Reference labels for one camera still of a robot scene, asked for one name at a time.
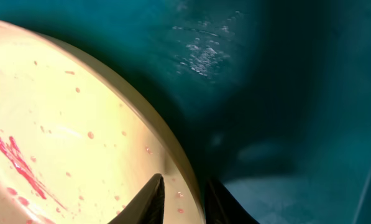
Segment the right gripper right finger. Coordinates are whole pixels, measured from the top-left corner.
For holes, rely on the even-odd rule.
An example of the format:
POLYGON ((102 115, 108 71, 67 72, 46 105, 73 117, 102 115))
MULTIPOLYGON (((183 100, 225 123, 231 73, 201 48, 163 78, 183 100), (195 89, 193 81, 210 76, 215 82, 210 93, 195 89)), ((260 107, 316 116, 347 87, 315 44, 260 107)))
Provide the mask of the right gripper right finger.
POLYGON ((207 224, 259 224, 217 179, 205 185, 204 212, 207 224))

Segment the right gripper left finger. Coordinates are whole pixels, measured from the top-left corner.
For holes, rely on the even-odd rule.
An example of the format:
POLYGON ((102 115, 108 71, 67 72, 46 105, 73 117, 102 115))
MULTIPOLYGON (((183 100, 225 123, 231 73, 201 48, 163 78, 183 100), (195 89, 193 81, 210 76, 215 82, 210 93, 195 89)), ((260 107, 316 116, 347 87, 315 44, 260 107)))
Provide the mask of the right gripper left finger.
POLYGON ((162 174, 154 174, 123 211, 108 224, 162 224, 165 184, 162 174))

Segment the yellow green plate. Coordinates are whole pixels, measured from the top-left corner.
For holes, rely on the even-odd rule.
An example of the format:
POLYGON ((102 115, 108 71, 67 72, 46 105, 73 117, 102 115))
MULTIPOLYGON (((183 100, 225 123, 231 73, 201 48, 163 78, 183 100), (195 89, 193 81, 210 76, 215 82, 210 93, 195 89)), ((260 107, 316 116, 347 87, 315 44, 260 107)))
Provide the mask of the yellow green plate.
POLYGON ((164 223, 204 223, 153 106, 84 51, 0 21, 0 223, 108 223, 165 183, 164 223))

